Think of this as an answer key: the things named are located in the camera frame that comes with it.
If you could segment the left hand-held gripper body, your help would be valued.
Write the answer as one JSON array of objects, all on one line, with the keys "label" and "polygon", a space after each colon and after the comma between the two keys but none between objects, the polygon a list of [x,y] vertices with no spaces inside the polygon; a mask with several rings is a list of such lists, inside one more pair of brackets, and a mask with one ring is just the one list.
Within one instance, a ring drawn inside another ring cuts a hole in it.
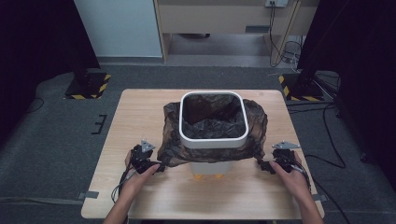
[{"label": "left hand-held gripper body", "polygon": [[147,169],[155,164],[157,161],[151,161],[150,157],[153,153],[154,145],[146,140],[142,140],[140,145],[136,145],[132,150],[132,158],[130,163],[139,174],[143,174]]}]

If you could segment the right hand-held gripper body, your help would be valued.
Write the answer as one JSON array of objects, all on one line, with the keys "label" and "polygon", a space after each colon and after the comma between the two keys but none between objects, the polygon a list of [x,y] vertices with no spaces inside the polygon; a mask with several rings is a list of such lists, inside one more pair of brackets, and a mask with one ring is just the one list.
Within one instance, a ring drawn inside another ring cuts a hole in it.
[{"label": "right hand-held gripper body", "polygon": [[272,145],[273,157],[286,172],[290,173],[294,168],[297,167],[297,161],[294,156],[294,149],[300,148],[299,145],[282,141]]}]

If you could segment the black plastic trash bag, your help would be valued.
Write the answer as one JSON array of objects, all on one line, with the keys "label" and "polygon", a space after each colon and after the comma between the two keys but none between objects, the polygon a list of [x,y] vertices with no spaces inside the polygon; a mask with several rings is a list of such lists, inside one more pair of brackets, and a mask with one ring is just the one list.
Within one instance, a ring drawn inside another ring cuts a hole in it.
[{"label": "black plastic trash bag", "polygon": [[165,105],[163,113],[157,159],[169,167],[264,156],[267,115],[261,105],[234,92],[189,92]]}]

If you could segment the person's left hand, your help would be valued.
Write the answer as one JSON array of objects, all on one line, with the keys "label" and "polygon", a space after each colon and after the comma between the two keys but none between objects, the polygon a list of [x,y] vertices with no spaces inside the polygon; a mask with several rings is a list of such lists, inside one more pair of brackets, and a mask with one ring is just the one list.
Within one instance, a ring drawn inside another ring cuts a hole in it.
[{"label": "person's left hand", "polygon": [[139,174],[135,167],[130,163],[131,158],[132,152],[129,151],[124,160],[127,173],[125,178],[122,180],[120,187],[120,199],[133,200],[137,193],[142,189],[145,182],[160,168],[159,164],[153,164],[144,173]]}]

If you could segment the person's right hand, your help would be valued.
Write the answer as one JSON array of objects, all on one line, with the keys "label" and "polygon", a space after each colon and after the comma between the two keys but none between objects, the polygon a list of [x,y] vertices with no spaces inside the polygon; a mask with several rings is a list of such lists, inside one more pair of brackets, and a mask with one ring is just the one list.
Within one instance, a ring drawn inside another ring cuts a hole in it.
[{"label": "person's right hand", "polygon": [[312,199],[306,179],[301,172],[293,170],[288,173],[275,161],[270,161],[270,165],[297,202]]}]

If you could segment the black curtain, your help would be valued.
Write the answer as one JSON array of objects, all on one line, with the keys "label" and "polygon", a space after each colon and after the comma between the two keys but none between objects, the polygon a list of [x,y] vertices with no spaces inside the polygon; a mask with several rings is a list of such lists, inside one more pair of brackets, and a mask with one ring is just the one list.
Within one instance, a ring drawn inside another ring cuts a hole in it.
[{"label": "black curtain", "polygon": [[396,191],[396,0],[319,0],[298,67],[339,75],[344,120]]},{"label": "black curtain", "polygon": [[0,0],[0,144],[39,83],[98,66],[74,0]]}]

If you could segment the grey desk label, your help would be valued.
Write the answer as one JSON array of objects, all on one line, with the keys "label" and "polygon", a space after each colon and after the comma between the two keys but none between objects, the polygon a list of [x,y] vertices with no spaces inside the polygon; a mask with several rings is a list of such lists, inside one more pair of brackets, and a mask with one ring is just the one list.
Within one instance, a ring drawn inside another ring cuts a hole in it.
[{"label": "grey desk label", "polygon": [[271,30],[269,25],[247,25],[245,32],[247,34],[265,34]]}]

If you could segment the white cabinet panel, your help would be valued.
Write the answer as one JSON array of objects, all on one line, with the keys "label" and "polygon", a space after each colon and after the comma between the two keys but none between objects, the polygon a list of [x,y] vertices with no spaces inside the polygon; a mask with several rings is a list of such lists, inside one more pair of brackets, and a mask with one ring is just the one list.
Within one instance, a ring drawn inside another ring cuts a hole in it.
[{"label": "white cabinet panel", "polygon": [[163,56],[153,0],[75,0],[99,57]]}]

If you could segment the wooden desk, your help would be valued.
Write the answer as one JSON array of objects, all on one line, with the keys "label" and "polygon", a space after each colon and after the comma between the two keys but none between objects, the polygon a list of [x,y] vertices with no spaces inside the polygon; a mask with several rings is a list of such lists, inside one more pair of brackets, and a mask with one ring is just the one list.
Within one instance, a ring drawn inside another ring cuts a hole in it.
[{"label": "wooden desk", "polygon": [[289,0],[286,7],[266,7],[266,0],[153,0],[163,57],[175,34],[246,34],[247,25],[269,25],[261,34],[271,61],[281,61],[289,37],[308,33],[319,0]]}]

